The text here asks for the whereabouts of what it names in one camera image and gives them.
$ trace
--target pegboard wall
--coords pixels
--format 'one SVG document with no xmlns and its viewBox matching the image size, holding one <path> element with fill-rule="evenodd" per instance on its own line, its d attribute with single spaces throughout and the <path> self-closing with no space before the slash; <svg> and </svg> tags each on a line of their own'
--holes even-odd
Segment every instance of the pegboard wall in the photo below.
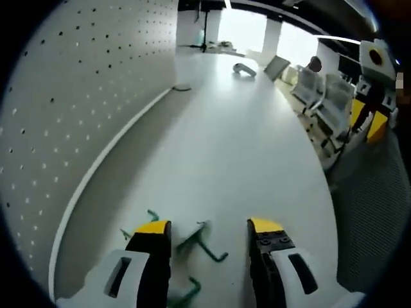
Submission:
<svg viewBox="0 0 411 308">
<path fill-rule="evenodd" d="M 63 1 L 22 51 L 1 103 L 0 198 L 17 249 L 44 289 L 56 232 L 80 181 L 175 82 L 177 5 Z"/>
</svg>

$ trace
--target window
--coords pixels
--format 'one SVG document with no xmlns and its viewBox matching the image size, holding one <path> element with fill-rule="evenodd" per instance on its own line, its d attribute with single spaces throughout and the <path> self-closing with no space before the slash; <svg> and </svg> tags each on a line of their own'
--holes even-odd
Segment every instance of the window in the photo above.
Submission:
<svg viewBox="0 0 411 308">
<path fill-rule="evenodd" d="M 227 40 L 239 53 L 262 52 L 267 17 L 243 10 L 225 9 L 221 14 L 218 40 Z"/>
<path fill-rule="evenodd" d="M 283 22 L 277 47 L 277 56 L 287 59 L 293 65 L 306 67 L 311 57 L 317 54 L 318 39 L 311 33 L 292 24 Z"/>
</svg>

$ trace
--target white wall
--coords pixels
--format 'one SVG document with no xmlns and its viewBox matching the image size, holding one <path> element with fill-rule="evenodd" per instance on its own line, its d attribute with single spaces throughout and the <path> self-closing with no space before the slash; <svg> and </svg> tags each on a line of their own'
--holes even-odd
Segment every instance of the white wall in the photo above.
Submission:
<svg viewBox="0 0 411 308">
<path fill-rule="evenodd" d="M 200 12 L 200 18 L 194 23 L 197 16 L 196 11 L 182 11 L 177 15 L 177 38 L 176 44 L 192 45 L 201 44 L 200 32 L 204 29 L 206 14 Z M 217 42 L 218 28 L 220 27 L 221 11 L 210 11 L 207 20 L 207 41 Z"/>
<path fill-rule="evenodd" d="M 320 58 L 322 68 L 319 74 L 325 76 L 326 74 L 334 74 L 340 76 L 338 71 L 338 63 L 340 61 L 340 55 L 322 43 L 319 43 L 317 50 L 317 57 Z"/>
<path fill-rule="evenodd" d="M 281 23 L 267 19 L 263 53 L 274 57 L 277 52 L 278 40 L 281 32 Z"/>
</svg>

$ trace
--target white table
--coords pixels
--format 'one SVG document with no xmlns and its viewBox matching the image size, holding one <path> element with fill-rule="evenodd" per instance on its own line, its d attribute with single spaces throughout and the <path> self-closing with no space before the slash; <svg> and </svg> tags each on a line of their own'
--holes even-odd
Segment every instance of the white table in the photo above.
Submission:
<svg viewBox="0 0 411 308">
<path fill-rule="evenodd" d="M 195 250 L 173 263 L 171 288 L 202 283 L 196 307 L 252 307 L 247 219 L 278 221 L 329 280 L 324 307 L 345 293 L 335 281 L 337 230 L 331 196 L 317 155 L 283 95 L 259 71 L 237 75 L 249 59 L 194 54 L 177 57 L 181 82 L 123 137 L 85 189 L 60 248 L 56 295 L 69 295 L 96 261 L 126 242 L 120 228 L 150 220 L 147 209 L 173 224 L 173 237 L 212 221 L 214 263 Z"/>
</svg>

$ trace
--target ceiling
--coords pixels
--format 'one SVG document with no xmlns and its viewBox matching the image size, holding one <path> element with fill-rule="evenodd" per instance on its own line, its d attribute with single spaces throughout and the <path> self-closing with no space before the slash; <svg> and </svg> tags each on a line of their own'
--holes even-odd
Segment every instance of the ceiling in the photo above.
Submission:
<svg viewBox="0 0 411 308">
<path fill-rule="evenodd" d="M 195 10 L 199 0 L 180 0 L 179 10 Z M 284 1 L 295 3 L 284 5 Z M 373 40 L 375 34 L 367 21 L 345 0 L 231 0 L 232 8 L 267 15 L 275 21 L 286 21 L 313 34 L 327 34 L 355 40 Z M 205 10 L 225 8 L 223 0 L 202 1 Z M 358 59 L 358 45 L 322 40 L 343 55 Z"/>
</svg>

